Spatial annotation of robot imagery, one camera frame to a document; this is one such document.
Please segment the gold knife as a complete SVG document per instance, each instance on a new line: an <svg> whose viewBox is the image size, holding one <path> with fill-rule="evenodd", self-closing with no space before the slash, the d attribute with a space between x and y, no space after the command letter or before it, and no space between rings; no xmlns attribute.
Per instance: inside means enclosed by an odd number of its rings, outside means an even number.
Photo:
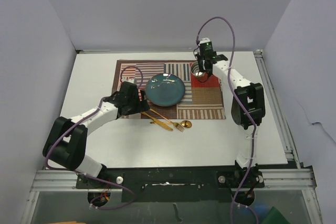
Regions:
<svg viewBox="0 0 336 224"><path fill-rule="evenodd" d="M150 118L153 122L155 122L157 125L159 125L160 127L164 128L165 130L168 131L173 131L173 129L171 127L169 127L168 125L164 124L163 122L161 122L160 120L152 117L151 115L147 114L146 112L141 112L142 115L147 116L148 118Z"/></svg>

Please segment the gold fork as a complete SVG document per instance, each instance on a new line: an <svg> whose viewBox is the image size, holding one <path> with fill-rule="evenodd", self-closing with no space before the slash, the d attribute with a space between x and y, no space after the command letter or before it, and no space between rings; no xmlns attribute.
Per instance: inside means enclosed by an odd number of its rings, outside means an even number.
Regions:
<svg viewBox="0 0 336 224"><path fill-rule="evenodd" d="M183 132L184 131L184 127L181 123L178 122L173 122L170 119L166 118L165 116L161 115L159 112L155 111L154 109L150 109L151 112L159 115L160 117L162 117L163 119L165 119L166 121L168 121L169 123L173 124L175 128L177 128L179 131Z"/></svg>

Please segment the gold spoon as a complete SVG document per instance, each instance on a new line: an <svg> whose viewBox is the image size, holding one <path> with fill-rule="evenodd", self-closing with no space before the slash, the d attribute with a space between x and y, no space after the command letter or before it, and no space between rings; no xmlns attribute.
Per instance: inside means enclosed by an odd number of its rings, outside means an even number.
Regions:
<svg viewBox="0 0 336 224"><path fill-rule="evenodd" d="M183 120L180 122L180 124L185 127L185 128L191 128L192 127L192 122L189 120Z"/></svg>

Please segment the beige metal cup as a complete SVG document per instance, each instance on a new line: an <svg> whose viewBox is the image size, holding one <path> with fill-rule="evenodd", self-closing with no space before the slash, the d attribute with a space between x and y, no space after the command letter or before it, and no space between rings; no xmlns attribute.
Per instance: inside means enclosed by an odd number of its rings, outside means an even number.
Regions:
<svg viewBox="0 0 336 224"><path fill-rule="evenodd" d="M201 72L200 71L200 68L199 68L199 65L198 65L198 62L193 62L190 66L190 70L191 70L191 74L196 77L196 78L201 78L205 75L204 72Z"/></svg>

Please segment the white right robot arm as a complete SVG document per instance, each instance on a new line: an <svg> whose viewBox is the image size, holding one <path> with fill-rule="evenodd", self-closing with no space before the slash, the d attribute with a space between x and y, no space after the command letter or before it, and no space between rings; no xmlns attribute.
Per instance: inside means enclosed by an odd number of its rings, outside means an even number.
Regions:
<svg viewBox="0 0 336 224"><path fill-rule="evenodd" d="M242 168L235 171L234 182L241 187L251 183L253 175L248 170L256 165L256 140L258 127L266 114L264 88L243 77L232 66L232 58L217 54L209 38L196 42L195 57L201 72L217 77L228 86L232 98L231 116L239 129L236 163Z"/></svg>

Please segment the patchwork striped cloth placemat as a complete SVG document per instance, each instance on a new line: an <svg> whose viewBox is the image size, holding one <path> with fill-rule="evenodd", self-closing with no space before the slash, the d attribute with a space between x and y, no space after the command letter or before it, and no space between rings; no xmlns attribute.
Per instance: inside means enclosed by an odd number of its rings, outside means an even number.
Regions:
<svg viewBox="0 0 336 224"><path fill-rule="evenodd" d="M149 101L150 108L168 119L224 119L220 81L212 76L204 83L199 82L191 73L193 62L193 60L117 60L112 92L120 89L122 78L135 78L144 90L153 76L169 73L183 81L184 97L172 106L159 106Z"/></svg>

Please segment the blue ceramic plate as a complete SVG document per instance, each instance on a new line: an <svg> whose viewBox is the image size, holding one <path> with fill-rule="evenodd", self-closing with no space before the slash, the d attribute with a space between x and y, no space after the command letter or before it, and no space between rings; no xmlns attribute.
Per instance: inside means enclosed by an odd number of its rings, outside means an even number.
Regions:
<svg viewBox="0 0 336 224"><path fill-rule="evenodd" d="M178 104L185 95L185 84L177 76L162 73L153 76L146 84L147 99L157 106L173 106Z"/></svg>

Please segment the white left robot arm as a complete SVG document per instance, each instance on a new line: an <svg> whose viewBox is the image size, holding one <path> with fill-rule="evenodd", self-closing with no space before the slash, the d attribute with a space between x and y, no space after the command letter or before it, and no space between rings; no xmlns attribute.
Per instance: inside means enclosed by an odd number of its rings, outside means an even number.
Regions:
<svg viewBox="0 0 336 224"><path fill-rule="evenodd" d="M126 115L150 109L146 92L136 84L125 81L112 95L101 98L98 106L72 118L58 117L43 148L45 164L51 160L67 169L88 175L96 188L105 185L104 165L86 155L87 137L103 125Z"/></svg>

